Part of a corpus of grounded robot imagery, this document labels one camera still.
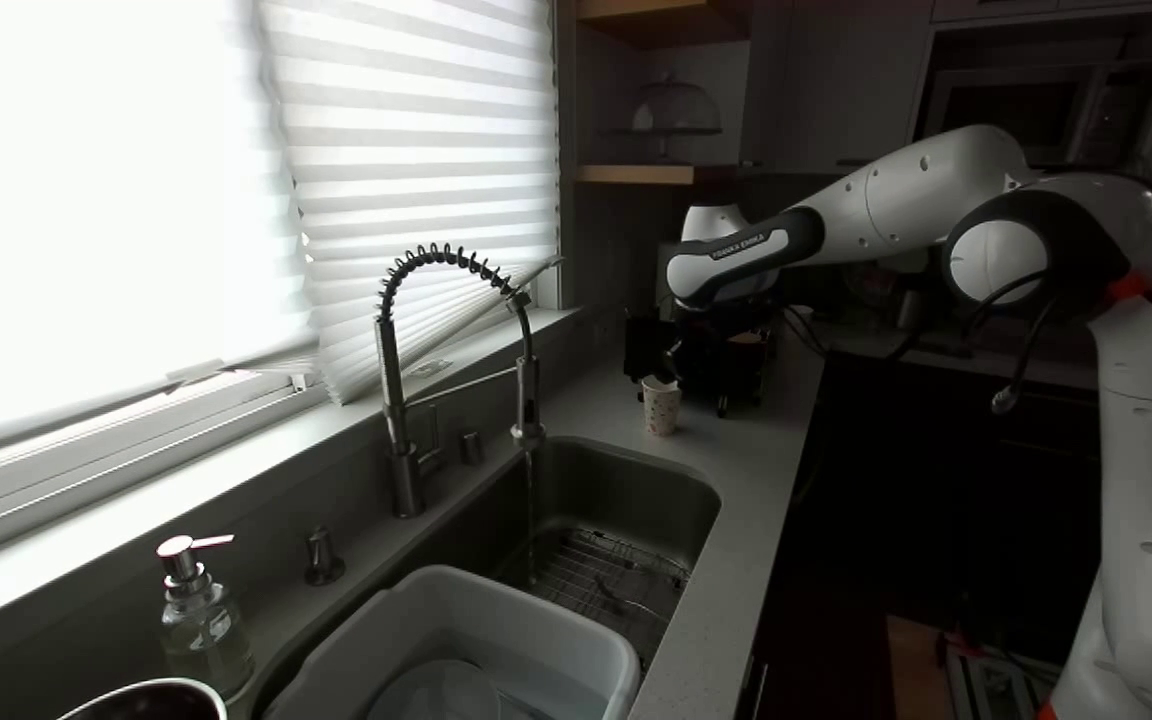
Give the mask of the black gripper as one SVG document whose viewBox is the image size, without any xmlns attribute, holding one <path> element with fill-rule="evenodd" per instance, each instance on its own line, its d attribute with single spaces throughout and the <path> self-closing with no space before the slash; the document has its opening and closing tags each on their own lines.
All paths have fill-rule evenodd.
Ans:
<svg viewBox="0 0 1152 720">
<path fill-rule="evenodd" d="M 777 321 L 762 304 L 678 310 L 678 338 L 669 365 L 688 399 L 704 399 L 714 417 L 758 404 L 762 368 L 777 360 Z"/>
</svg>

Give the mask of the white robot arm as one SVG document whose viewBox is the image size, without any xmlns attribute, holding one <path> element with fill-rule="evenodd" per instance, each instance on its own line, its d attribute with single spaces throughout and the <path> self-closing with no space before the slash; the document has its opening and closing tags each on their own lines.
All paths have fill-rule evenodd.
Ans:
<svg viewBox="0 0 1152 720">
<path fill-rule="evenodd" d="M 1152 186 L 1120 172 L 1034 172 L 1003 128 L 905 143 L 835 184 L 749 218 L 691 206 L 669 292 L 704 310 L 750 298 L 788 267 L 935 246 L 976 309 L 1055 287 L 1104 298 L 1099 568 L 1042 720 L 1152 720 Z"/>
</svg>

